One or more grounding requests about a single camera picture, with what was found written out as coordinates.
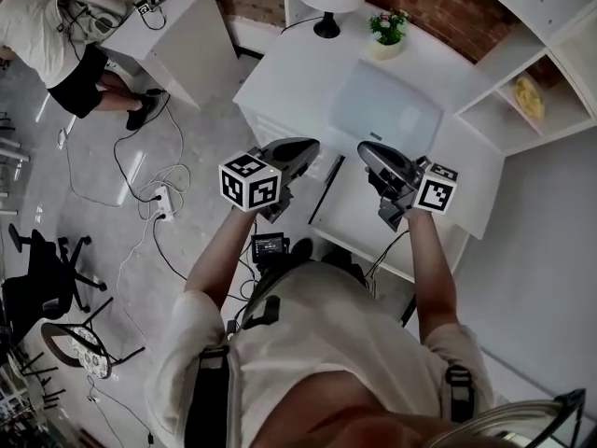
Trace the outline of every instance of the white cable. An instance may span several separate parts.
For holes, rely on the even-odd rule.
[[[185,149],[185,138],[184,138],[184,136],[183,136],[183,132],[182,132],[182,130],[180,129],[180,126],[178,126],[178,124],[177,124],[177,123],[176,123],[176,121],[174,120],[174,118],[173,118],[173,116],[172,116],[172,112],[170,111],[170,108],[169,108],[169,107],[168,107],[168,105],[167,105],[167,102],[165,102],[165,101],[164,101],[164,96],[163,96],[163,94],[161,95],[161,101],[163,102],[163,104],[164,104],[164,107],[165,107],[165,109],[166,109],[166,111],[167,111],[167,113],[168,113],[168,116],[170,117],[170,121],[172,122],[172,124],[173,124],[173,126],[176,128],[176,130],[178,131],[178,135],[179,135],[179,137],[180,137],[180,152],[179,152],[179,154],[178,154],[178,159],[177,159],[177,161],[176,161],[176,164],[174,164],[174,165],[172,165],[172,166],[169,166],[169,167],[167,167],[167,168],[160,169],[160,170],[159,170],[159,171],[158,171],[158,172],[157,172],[157,173],[156,173],[156,174],[155,174],[155,175],[154,175],[154,176],[151,178],[151,180],[150,180],[148,183],[146,183],[145,185],[143,185],[141,188],[139,188],[139,189],[138,189],[138,190],[135,192],[135,195],[136,195],[138,198],[141,198],[141,192],[142,192],[143,190],[145,190],[146,188],[148,188],[148,187],[150,187],[150,186],[152,186],[152,185],[155,185],[155,184],[159,184],[159,185],[168,186],[168,187],[169,187],[169,188],[171,188],[171,189],[172,189],[172,190],[173,190],[173,191],[174,191],[174,192],[175,192],[175,193],[178,195],[178,197],[180,198],[180,205],[179,205],[179,206],[178,206],[176,209],[173,209],[173,214],[176,214],[178,211],[180,211],[180,210],[183,208],[183,205],[185,204],[185,201],[184,201],[184,199],[183,199],[183,196],[182,196],[182,195],[183,195],[183,194],[185,194],[186,192],[188,192],[188,190],[190,189],[190,171],[189,171],[189,169],[186,167],[186,165],[185,165],[185,164],[181,164],[181,163],[180,163],[180,161],[181,161],[181,160],[182,160],[182,158],[183,158],[183,152],[184,152],[184,149]],[[175,185],[174,183],[172,183],[172,182],[170,182],[170,181],[166,181],[166,178],[167,178],[167,177],[168,177],[168,176],[169,176],[169,175],[170,175],[170,174],[171,174],[171,173],[172,173],[174,170],[176,170],[177,168],[183,168],[185,171],[187,171],[187,185],[186,185],[186,186],[185,186],[183,189],[179,189],[179,188],[177,188],[177,187],[176,187],[176,185]],[[100,201],[95,201],[95,200],[93,200],[93,199],[90,199],[90,198],[87,198],[87,197],[84,197],[84,196],[79,196],[79,195],[78,195],[78,194],[75,192],[75,189],[73,188],[73,185],[72,185],[72,179],[71,179],[71,191],[72,191],[72,192],[73,192],[73,193],[74,193],[74,194],[75,194],[77,197],[79,197],[79,198],[81,198],[81,199],[85,199],[86,201],[88,201],[88,202],[90,202],[90,203],[100,203],[100,204],[102,204],[102,205],[104,205],[104,206],[108,206],[108,207],[119,207],[119,206],[116,206],[116,205],[107,204],[107,203],[102,203],[102,202],[100,202]],[[150,203],[147,203],[147,218],[144,218],[143,216],[141,216],[140,202],[137,200],[137,211],[138,211],[138,213],[139,213],[139,216],[140,216],[141,220],[143,220],[143,221],[145,222],[145,224],[146,224],[146,225],[145,225],[145,227],[144,227],[144,230],[143,230],[143,237],[141,238],[141,241],[139,241],[139,243],[138,243],[137,245],[135,245],[135,246],[134,246],[134,247],[131,249],[131,252],[130,252],[130,253],[129,253],[129,255],[127,256],[127,258],[125,258],[125,259],[124,259],[124,260],[123,260],[123,261],[120,263],[120,266],[118,267],[118,279],[117,279],[117,282],[116,282],[116,292],[117,292],[117,294],[118,294],[119,303],[120,303],[120,305],[121,305],[121,307],[122,307],[122,311],[123,311],[123,312],[124,312],[124,314],[125,314],[125,315],[126,315],[128,318],[129,318],[129,320],[131,320],[132,324],[135,326],[135,328],[137,329],[137,331],[139,332],[139,334],[140,334],[140,335],[141,335],[141,337],[143,338],[143,340],[144,340],[144,342],[145,342],[145,344],[146,344],[147,348],[148,348],[148,349],[149,349],[149,351],[151,352],[151,357],[152,357],[153,361],[155,362],[155,357],[154,357],[154,352],[153,352],[153,349],[151,348],[151,345],[150,345],[150,344],[149,344],[149,342],[147,341],[147,338],[146,338],[145,334],[143,333],[143,331],[142,331],[142,330],[139,328],[139,326],[138,326],[138,325],[135,323],[135,321],[132,319],[132,317],[131,317],[131,316],[129,315],[129,313],[127,312],[127,310],[126,310],[126,307],[125,307],[125,303],[123,303],[123,301],[126,301],[127,303],[129,303],[129,301],[128,301],[128,299],[127,299],[126,297],[124,297],[124,296],[122,295],[122,293],[120,292],[120,288],[119,288],[119,285],[120,285],[120,277],[122,276],[122,268],[124,267],[124,264],[126,264],[126,263],[129,261],[129,259],[132,257],[132,253],[133,253],[133,252],[134,252],[134,251],[135,251],[135,250],[136,250],[138,247],[140,247],[140,246],[141,246],[141,244],[142,244],[142,243],[145,241],[145,239],[146,239],[146,235],[147,235],[147,227],[148,227],[148,225],[149,225],[149,222],[150,222],[150,221],[151,221],[151,220],[152,220],[154,217],[156,217],[157,215],[159,215],[159,214],[160,214],[160,212],[159,212],[159,211],[155,211],[155,212],[154,212],[154,213],[153,213],[153,214],[150,216],[150,215],[149,215],[149,212],[150,212],[150,206],[151,206],[151,204],[150,204]],[[66,317],[67,317],[67,320],[68,320],[68,321],[69,321],[69,323],[70,323],[70,317],[68,316],[68,314],[66,315]]]
[[[164,95],[163,93],[161,94],[161,100],[164,103]],[[168,105],[164,104],[164,107],[166,108],[166,112],[168,113],[168,116],[170,117],[170,121],[172,122],[173,126],[176,128],[176,130],[178,130],[178,136],[180,137],[180,152],[178,153],[178,160],[176,161],[176,164],[169,166],[167,168],[163,168],[160,169],[152,178],[151,180],[145,184],[144,186],[142,186],[139,190],[136,191],[137,196],[141,199],[141,192],[143,190],[145,190],[146,188],[148,188],[151,185],[154,184],[158,184],[158,185],[165,185],[168,186],[169,188],[171,188],[180,198],[180,206],[177,209],[173,209],[173,215],[176,214],[178,211],[180,211],[183,208],[183,205],[185,205],[185,201],[182,197],[183,194],[185,194],[189,189],[190,189],[190,171],[189,169],[186,167],[185,164],[181,164],[180,161],[183,159],[183,151],[185,149],[185,138],[183,136],[183,132],[180,129],[180,126],[178,126],[178,124],[176,123],[176,121],[174,120],[173,116],[172,116],[172,112],[170,111],[170,108],[168,107]],[[174,171],[176,168],[183,168],[185,171],[187,171],[187,186],[184,189],[179,189],[177,188],[173,183],[171,183],[170,181],[166,181],[166,178],[170,175],[170,173],[172,171]],[[147,205],[147,217],[149,217],[149,208],[150,204]],[[144,218],[143,216],[141,216],[141,203],[137,200],[137,212],[140,215],[140,218],[143,221],[147,221],[146,218]]]
[[[127,316],[129,318],[129,320],[131,320],[132,324],[135,326],[135,328],[137,329],[137,331],[139,332],[139,334],[141,335],[141,337],[143,338],[143,341],[146,343],[147,348],[149,349],[149,351],[151,352],[151,359],[152,361],[155,362],[155,357],[154,357],[154,353],[153,353],[153,348],[151,348],[151,345],[149,344],[149,342],[147,341],[147,338],[145,336],[145,334],[143,333],[143,331],[141,329],[139,329],[139,326],[136,324],[136,322],[132,319],[132,317],[129,315],[129,313],[127,312],[127,309],[125,307],[125,304],[122,303],[123,300],[125,300],[126,302],[129,302],[129,300],[124,297],[122,295],[122,293],[120,292],[120,277],[122,276],[122,268],[124,267],[124,264],[126,264],[129,259],[132,257],[132,253],[141,246],[141,244],[144,242],[144,240],[146,239],[146,235],[147,235],[147,226],[149,226],[149,222],[151,221],[151,219],[153,219],[155,216],[158,215],[158,211],[156,211],[148,220],[146,220],[146,226],[143,229],[143,237],[141,238],[141,241],[139,241],[139,243],[137,245],[135,245],[132,249],[131,252],[129,252],[129,255],[127,256],[127,258],[125,258],[121,263],[120,263],[120,267],[118,268],[118,279],[116,281],[116,292],[118,294],[118,297],[120,298],[119,302],[120,305],[122,306],[122,311],[124,312],[125,316]]]

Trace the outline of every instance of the white flower pot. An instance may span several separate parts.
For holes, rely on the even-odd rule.
[[[400,51],[402,50],[402,42],[404,38],[402,38],[398,43],[394,45],[382,45],[377,40],[371,40],[368,46],[369,55],[371,55],[376,60],[390,60],[398,56]]]

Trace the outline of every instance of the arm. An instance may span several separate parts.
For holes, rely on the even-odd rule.
[[[230,211],[191,269],[185,292],[205,292],[219,309],[222,308],[243,252],[244,241],[256,216],[257,212],[244,213],[236,207]]]
[[[421,343],[437,327],[458,323],[456,286],[444,256],[431,214],[413,209],[407,213],[414,260],[414,293]]]
[[[17,58],[17,53],[15,53],[9,47],[1,47],[0,48],[0,58],[2,60],[9,60],[9,61],[14,60],[15,58]]]

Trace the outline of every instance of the potted plant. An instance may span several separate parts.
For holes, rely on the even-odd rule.
[[[369,30],[373,40],[369,44],[369,53],[377,60],[389,60],[400,53],[409,14],[400,10],[395,13],[380,13],[369,19]]]

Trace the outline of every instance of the white desk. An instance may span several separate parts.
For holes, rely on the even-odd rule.
[[[277,38],[234,101],[262,145],[297,135],[318,139],[323,150],[310,171],[318,179],[326,178],[339,154],[347,158],[312,226],[335,244],[374,260],[396,234],[377,215],[379,196],[368,184],[365,164],[358,157],[360,141],[330,125],[330,108],[359,59],[427,94],[446,111],[427,156],[459,172],[449,212],[436,218],[455,269],[468,234],[481,238],[485,231],[504,157],[450,113],[452,91],[471,63],[414,26],[409,27],[403,53],[387,62],[372,62],[366,52],[371,11],[365,6],[359,13],[340,17],[341,33],[331,40],[318,37],[312,22],[288,30]],[[408,237],[392,249],[386,262],[386,269],[412,279]]]
[[[130,6],[139,0],[125,0]],[[166,0],[163,29],[150,30],[134,11],[102,43],[133,57],[166,91],[194,106],[229,88],[239,64],[215,0]],[[163,23],[158,11],[146,14],[152,27]]]

